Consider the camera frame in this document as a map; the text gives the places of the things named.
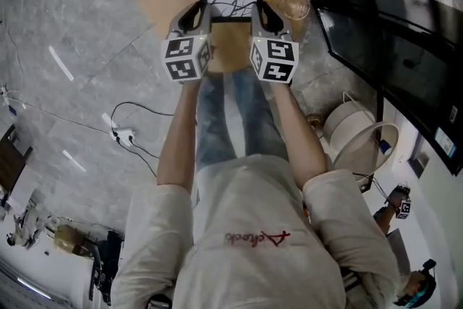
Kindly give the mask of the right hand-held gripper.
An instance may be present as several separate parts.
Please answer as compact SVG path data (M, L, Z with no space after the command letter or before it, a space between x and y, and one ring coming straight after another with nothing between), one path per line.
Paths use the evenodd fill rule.
M249 60L258 79L289 84L300 59L300 46L292 36L291 22L264 1L251 8Z

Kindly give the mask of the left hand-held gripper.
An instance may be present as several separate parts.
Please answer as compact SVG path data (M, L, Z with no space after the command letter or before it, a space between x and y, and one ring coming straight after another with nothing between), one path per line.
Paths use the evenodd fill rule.
M199 80L212 59L212 11L196 1L185 7L170 22L167 37L161 43L161 61L172 82ZM198 32L196 16L200 15Z

